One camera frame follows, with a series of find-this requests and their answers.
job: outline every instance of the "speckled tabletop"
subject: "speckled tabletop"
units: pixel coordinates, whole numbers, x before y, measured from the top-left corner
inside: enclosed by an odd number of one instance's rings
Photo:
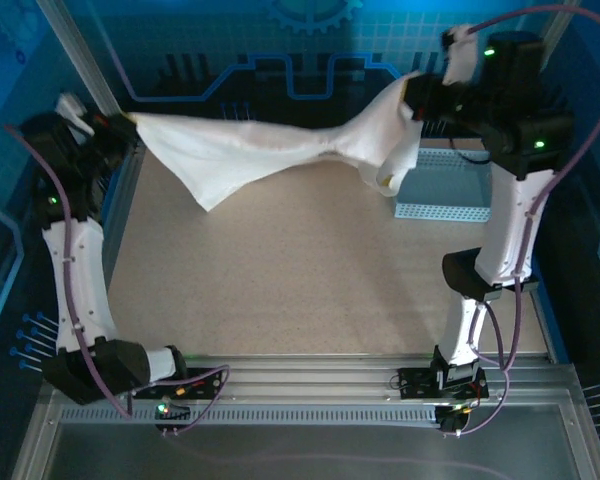
[[[205,213],[150,153],[113,280],[121,334],[187,354],[431,353],[444,330],[445,253],[484,225],[398,220],[392,200],[336,162],[244,187]],[[494,304],[506,342],[514,302]],[[495,350],[488,323],[481,340]],[[546,352],[525,296],[522,352]]]

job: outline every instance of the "gear graphic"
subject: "gear graphic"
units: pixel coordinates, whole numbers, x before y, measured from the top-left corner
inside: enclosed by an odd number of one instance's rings
[[[38,32],[35,0],[0,0],[0,29],[11,44],[22,46]]]
[[[277,20],[280,28],[290,27],[293,33],[307,35],[329,27],[339,28],[342,20],[351,20],[352,12],[362,7],[361,0],[263,0],[269,19]]]

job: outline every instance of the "beige work surface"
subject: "beige work surface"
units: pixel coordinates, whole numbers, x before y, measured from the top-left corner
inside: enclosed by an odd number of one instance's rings
[[[247,185],[210,213],[147,154],[109,288],[124,338],[187,354],[431,353],[444,330],[445,253],[483,225],[398,220],[345,164]],[[514,302],[494,308],[509,343]],[[485,352],[495,351],[485,324]],[[546,352],[525,296],[522,352]]]

